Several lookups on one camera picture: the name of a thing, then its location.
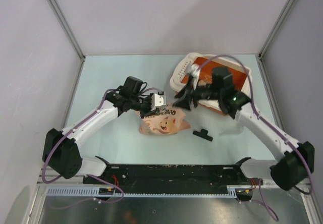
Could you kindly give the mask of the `pink cat litter bag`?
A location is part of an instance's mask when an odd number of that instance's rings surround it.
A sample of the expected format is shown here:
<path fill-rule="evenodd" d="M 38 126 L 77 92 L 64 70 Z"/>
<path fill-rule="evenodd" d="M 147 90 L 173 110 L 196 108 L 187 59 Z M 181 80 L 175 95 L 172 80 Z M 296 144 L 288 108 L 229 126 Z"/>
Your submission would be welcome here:
<path fill-rule="evenodd" d="M 142 119 L 139 132 L 144 135 L 174 135 L 179 131 L 190 129 L 185 120 L 185 112 L 178 107 L 167 107 L 157 116 L 147 116 Z"/>

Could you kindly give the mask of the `white and orange litter box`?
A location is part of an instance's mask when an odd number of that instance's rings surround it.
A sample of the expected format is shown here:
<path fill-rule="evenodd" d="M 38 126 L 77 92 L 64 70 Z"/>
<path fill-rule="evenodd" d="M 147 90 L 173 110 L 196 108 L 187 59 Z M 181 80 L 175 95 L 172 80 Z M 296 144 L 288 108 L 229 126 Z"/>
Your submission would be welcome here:
<path fill-rule="evenodd" d="M 190 64 L 200 66 L 199 79 L 186 74 Z M 194 79 L 191 110 L 203 105 L 234 118 L 246 104 L 252 103 L 251 70 L 229 55 L 189 53 L 176 66 L 170 87 L 176 94 L 189 79 Z"/>

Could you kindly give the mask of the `black bag clip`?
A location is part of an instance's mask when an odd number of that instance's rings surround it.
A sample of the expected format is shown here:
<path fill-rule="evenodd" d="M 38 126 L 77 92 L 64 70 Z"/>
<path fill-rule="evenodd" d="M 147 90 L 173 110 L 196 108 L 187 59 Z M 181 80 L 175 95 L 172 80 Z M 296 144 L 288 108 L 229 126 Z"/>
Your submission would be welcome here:
<path fill-rule="evenodd" d="M 197 136 L 197 137 L 200 137 L 200 138 L 202 138 L 204 140 L 207 140 L 207 141 L 210 141 L 210 142 L 213 141 L 213 137 L 208 134 L 207 129 L 201 129 L 200 131 L 194 130 L 192 134 Z"/>

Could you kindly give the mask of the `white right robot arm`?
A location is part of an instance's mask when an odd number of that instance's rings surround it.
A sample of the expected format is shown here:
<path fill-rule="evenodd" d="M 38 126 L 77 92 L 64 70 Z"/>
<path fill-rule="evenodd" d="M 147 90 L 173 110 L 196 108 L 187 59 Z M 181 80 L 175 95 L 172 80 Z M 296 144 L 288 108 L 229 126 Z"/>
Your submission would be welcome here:
<path fill-rule="evenodd" d="M 205 85 L 198 84 L 199 73 L 199 65 L 189 66 L 188 81 L 175 96 L 177 101 L 173 105 L 192 110 L 201 100 L 217 100 L 222 113 L 249 129 L 275 158 L 273 161 L 249 158 L 242 162 L 233 171 L 236 183 L 245 184 L 251 178 L 268 179 L 288 191 L 310 178 L 314 170 L 314 146 L 311 143 L 300 143 L 266 120 L 254 101 L 235 88 L 227 67 L 213 68 L 212 82 Z"/>

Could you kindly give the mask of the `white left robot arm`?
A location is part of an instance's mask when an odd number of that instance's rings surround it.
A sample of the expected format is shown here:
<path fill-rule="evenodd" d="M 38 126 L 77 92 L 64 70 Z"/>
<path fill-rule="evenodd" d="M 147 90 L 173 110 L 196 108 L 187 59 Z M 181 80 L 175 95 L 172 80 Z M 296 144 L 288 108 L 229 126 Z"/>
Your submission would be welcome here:
<path fill-rule="evenodd" d="M 60 178 L 94 176 L 100 183 L 107 183 L 112 177 L 108 162 L 99 156 L 82 156 L 81 146 L 91 135 L 129 110 L 139 112 L 144 118 L 158 115 L 165 105 L 162 90 L 148 88 L 146 82 L 132 76 L 118 88 L 106 90 L 99 105 L 81 120 L 62 130 L 53 128 L 47 132 L 42 155 L 43 182 L 48 183 L 45 172 L 50 167 Z"/>

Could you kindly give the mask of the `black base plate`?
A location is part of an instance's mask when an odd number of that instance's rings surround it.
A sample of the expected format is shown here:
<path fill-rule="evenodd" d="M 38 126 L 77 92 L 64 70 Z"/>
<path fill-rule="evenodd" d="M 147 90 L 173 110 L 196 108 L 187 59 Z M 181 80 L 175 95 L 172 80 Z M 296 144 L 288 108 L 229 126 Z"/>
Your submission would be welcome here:
<path fill-rule="evenodd" d="M 84 184 L 117 183 L 128 195 L 137 196 L 235 196 L 235 190 L 252 194 L 263 181 L 246 177 L 234 165 L 110 164 L 99 180 L 84 177 Z"/>

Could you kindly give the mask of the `right aluminium corner post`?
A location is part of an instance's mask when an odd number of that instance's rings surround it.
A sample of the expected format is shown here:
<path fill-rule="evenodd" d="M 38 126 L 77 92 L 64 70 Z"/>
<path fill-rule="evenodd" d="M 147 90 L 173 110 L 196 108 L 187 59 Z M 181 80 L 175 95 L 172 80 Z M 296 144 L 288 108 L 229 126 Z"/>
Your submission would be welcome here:
<path fill-rule="evenodd" d="M 269 36 L 267 37 L 264 45 L 262 46 L 258 56 L 262 60 L 267 53 L 268 49 L 274 42 L 276 36 L 278 35 L 279 31 L 281 30 L 284 22 L 286 21 L 288 15 L 292 11 L 293 7 L 296 5 L 297 0 L 287 0 L 283 9 L 281 10 Z"/>

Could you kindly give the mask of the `aluminium corner post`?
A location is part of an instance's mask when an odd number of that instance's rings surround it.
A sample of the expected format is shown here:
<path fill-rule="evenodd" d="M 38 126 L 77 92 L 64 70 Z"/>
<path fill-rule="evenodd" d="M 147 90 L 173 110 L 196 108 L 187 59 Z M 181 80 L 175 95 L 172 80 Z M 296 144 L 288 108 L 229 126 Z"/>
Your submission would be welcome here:
<path fill-rule="evenodd" d="M 281 30 L 284 22 L 286 21 L 288 15 L 292 11 L 293 7 L 296 5 L 297 0 L 287 0 L 283 9 L 281 10 L 269 36 L 267 37 L 264 45 L 262 46 L 258 56 L 262 60 L 267 53 L 268 49 L 274 42 L 276 36 L 278 35 L 279 31 Z"/>
<path fill-rule="evenodd" d="M 57 0 L 47 0 L 47 2 L 49 4 L 49 6 L 51 7 L 53 14 L 55 15 L 57 21 L 59 22 L 67 39 L 69 40 L 72 48 L 74 49 L 74 51 L 76 52 L 78 57 L 81 60 L 83 60 L 85 58 L 85 55 L 82 52 L 81 47 L 80 47 L 79 43 L 77 42 L 76 37 L 75 37 L 68 21 L 66 20 L 66 17 L 64 15 L 61 7 L 59 6 Z"/>

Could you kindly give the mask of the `left aluminium corner post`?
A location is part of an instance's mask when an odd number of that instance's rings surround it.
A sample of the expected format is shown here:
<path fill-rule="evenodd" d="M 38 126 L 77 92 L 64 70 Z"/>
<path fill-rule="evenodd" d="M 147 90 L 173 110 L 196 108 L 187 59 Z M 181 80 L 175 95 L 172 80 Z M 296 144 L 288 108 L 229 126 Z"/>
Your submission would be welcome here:
<path fill-rule="evenodd" d="M 79 43 L 77 42 L 76 37 L 75 37 L 68 21 L 66 20 L 66 17 L 64 15 L 61 7 L 59 6 L 57 0 L 47 0 L 47 2 L 49 4 L 49 6 L 51 7 L 53 14 L 55 15 L 57 21 L 59 22 L 67 39 L 69 40 L 72 48 L 74 49 L 74 51 L 76 52 L 78 57 L 81 60 L 83 60 L 85 58 L 85 55 L 82 52 L 81 47 L 80 47 Z"/>

